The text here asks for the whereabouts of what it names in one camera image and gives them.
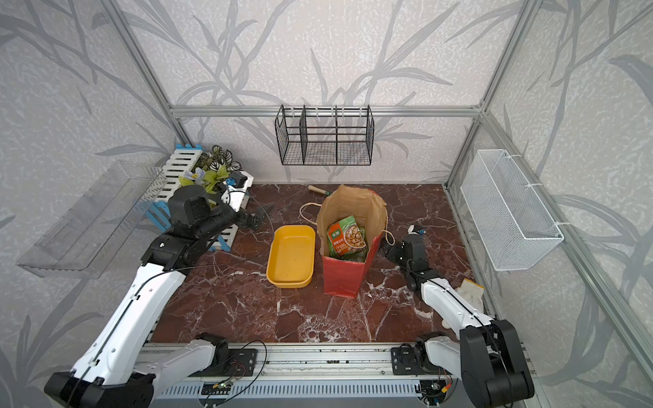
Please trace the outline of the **large green condiment packet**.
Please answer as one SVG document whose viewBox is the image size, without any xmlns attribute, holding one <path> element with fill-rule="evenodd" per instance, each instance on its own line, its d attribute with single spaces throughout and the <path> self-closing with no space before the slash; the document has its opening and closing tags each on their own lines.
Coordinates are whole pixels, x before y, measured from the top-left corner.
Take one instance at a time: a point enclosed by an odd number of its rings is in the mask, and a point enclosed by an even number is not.
<svg viewBox="0 0 653 408">
<path fill-rule="evenodd" d="M 362 249 L 362 250 L 360 250 L 358 252 L 355 252 L 355 253 L 346 253 L 345 255 L 338 255 L 338 253 L 335 253 L 334 251 L 331 251 L 330 252 L 330 257 L 335 258 L 337 260 L 346 261 L 346 262 L 366 263 L 367 262 L 367 254 L 368 254 L 367 249 Z"/>
</svg>

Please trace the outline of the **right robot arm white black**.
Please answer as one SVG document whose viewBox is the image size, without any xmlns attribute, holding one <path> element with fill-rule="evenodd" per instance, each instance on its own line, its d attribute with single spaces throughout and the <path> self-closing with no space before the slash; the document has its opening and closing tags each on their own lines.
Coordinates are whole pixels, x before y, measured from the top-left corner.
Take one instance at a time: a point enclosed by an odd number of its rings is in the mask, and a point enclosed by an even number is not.
<svg viewBox="0 0 653 408">
<path fill-rule="evenodd" d="M 475 407 L 511 407 L 535 395 L 531 371 L 515 327 L 482 313 L 430 267 L 418 233 L 393 244 L 381 241 L 384 256 L 398 266 L 409 289 L 418 294 L 456 336 L 422 336 L 413 347 L 423 373 L 441 369 L 463 383 Z"/>
</svg>

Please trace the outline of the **red paper bag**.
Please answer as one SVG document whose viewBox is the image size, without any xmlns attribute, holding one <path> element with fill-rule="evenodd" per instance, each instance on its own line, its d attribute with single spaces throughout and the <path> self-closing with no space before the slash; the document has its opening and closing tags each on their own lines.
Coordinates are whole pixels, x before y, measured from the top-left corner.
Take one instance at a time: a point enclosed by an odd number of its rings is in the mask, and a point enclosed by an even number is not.
<svg viewBox="0 0 653 408">
<path fill-rule="evenodd" d="M 320 238 L 324 292 L 354 299 L 382 240 L 395 242 L 387 203 L 372 190 L 340 185 L 323 202 L 302 205 L 299 215 Z"/>
</svg>

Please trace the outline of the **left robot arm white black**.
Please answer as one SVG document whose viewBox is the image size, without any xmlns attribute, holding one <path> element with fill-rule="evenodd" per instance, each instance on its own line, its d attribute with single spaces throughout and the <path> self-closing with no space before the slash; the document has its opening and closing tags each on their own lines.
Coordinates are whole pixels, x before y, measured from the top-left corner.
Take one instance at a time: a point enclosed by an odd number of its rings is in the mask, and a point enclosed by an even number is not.
<svg viewBox="0 0 653 408">
<path fill-rule="evenodd" d="M 51 375 L 47 396 L 64 407 L 147 407 L 192 374 L 234 367 L 228 340 L 208 333 L 161 360 L 136 363 L 169 299 L 222 231 L 233 224 L 257 231 L 270 217 L 271 206 L 250 214 L 233 194 L 209 194 L 200 185 L 176 190 L 168 200 L 170 227 L 150 244 L 128 293 L 86 353 L 71 370 Z"/>
</svg>

